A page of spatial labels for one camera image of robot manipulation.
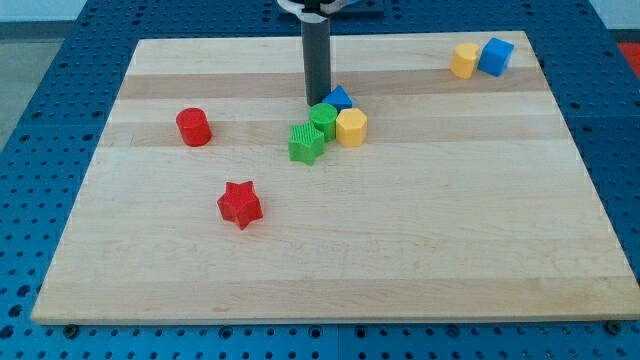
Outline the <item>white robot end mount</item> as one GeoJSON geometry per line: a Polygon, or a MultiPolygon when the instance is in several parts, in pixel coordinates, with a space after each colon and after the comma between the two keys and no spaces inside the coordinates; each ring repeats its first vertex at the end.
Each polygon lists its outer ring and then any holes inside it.
{"type": "Polygon", "coordinates": [[[304,2],[291,0],[277,0],[277,4],[285,12],[295,15],[303,23],[319,24],[349,6],[350,0],[320,1],[317,6],[305,5],[304,2]]]}

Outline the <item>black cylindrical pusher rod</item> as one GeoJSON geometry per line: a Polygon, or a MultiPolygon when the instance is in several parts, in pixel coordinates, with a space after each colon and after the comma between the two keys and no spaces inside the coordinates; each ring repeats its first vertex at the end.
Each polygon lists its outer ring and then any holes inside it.
{"type": "Polygon", "coordinates": [[[331,92],[330,20],[301,23],[306,101],[320,103],[331,92]]]}

